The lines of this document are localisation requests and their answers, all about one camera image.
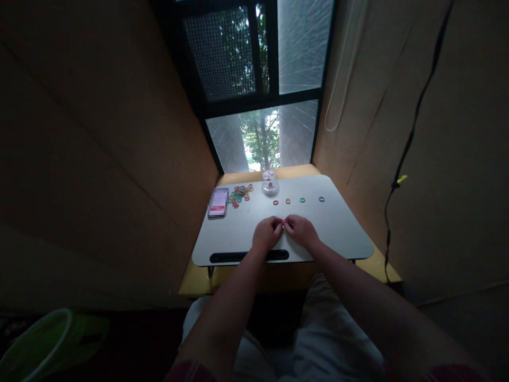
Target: window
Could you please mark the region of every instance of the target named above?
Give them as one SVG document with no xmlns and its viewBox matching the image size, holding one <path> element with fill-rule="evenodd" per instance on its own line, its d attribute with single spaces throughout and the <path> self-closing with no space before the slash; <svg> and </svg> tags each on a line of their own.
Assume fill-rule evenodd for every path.
<svg viewBox="0 0 509 382">
<path fill-rule="evenodd" d="M 221 173 L 312 160 L 335 0 L 153 0 Z"/>
</svg>

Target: yellow clip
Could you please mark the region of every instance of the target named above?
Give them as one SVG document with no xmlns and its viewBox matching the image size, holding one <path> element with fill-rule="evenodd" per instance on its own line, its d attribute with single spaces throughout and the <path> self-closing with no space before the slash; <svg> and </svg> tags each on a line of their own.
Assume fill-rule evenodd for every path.
<svg viewBox="0 0 509 382">
<path fill-rule="evenodd" d="M 401 184 L 402 181 L 404 181 L 406 178 L 408 178 L 406 175 L 403 175 L 401 178 L 398 179 L 398 184 Z"/>
</svg>

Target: window frame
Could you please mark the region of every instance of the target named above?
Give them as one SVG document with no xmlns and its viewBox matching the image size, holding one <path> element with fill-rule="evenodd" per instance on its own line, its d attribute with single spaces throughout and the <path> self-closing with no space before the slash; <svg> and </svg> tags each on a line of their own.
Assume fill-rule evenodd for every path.
<svg viewBox="0 0 509 382">
<path fill-rule="evenodd" d="M 331 20 L 321 86 L 314 89 L 287 94 L 279 94 L 277 0 L 151 0 L 150 2 L 164 41 L 170 51 L 175 67 L 177 68 L 180 81 L 182 82 L 186 95 L 189 99 L 193 113 L 200 122 L 220 175 L 224 174 L 224 170 L 219 156 L 217 155 L 210 131 L 208 130 L 208 126 L 205 122 L 206 119 L 289 105 L 291 103 L 318 100 L 313 145 L 310 157 L 310 163 L 313 162 L 339 0 L 332 0 L 332 12 L 330 15 Z M 263 93 L 261 86 L 262 79 L 258 44 L 258 23 L 256 19 L 257 4 L 263 4 L 265 6 L 270 89 L 268 94 Z M 225 11 L 239 6 L 246 6 L 248 9 L 256 92 L 254 94 L 245 95 L 235 99 L 209 102 L 201 84 L 198 68 L 196 67 L 195 60 L 191 53 L 183 21 L 188 17 L 210 12 Z"/>
</svg>

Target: person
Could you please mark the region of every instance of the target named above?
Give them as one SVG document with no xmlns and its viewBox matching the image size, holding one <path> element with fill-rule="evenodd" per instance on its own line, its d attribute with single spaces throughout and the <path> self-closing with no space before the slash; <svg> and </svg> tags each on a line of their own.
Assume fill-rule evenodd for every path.
<svg viewBox="0 0 509 382">
<path fill-rule="evenodd" d="M 291 375 L 278 376 L 245 330 L 265 257 L 283 232 L 319 264 L 296 333 Z M 213 297 L 195 301 L 165 381 L 489 381 L 419 310 L 325 245 L 297 215 L 262 220 L 252 247 Z"/>
</svg>

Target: window pane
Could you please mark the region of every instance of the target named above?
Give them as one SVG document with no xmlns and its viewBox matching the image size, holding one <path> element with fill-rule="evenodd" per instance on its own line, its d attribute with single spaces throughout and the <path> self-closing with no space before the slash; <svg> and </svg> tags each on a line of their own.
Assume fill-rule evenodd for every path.
<svg viewBox="0 0 509 382">
<path fill-rule="evenodd" d="M 277 0 L 279 94 L 319 88 L 333 0 Z"/>
<path fill-rule="evenodd" d="M 184 25 L 209 102 L 255 92 L 246 7 L 189 18 Z"/>
<path fill-rule="evenodd" d="M 269 60 L 267 48 L 267 26 L 265 23 L 265 4 L 256 5 L 256 20 L 258 23 L 258 45 L 260 47 L 261 85 L 264 93 L 269 93 Z"/>
<path fill-rule="evenodd" d="M 225 173 L 310 163 L 318 101 L 206 120 Z"/>
</svg>

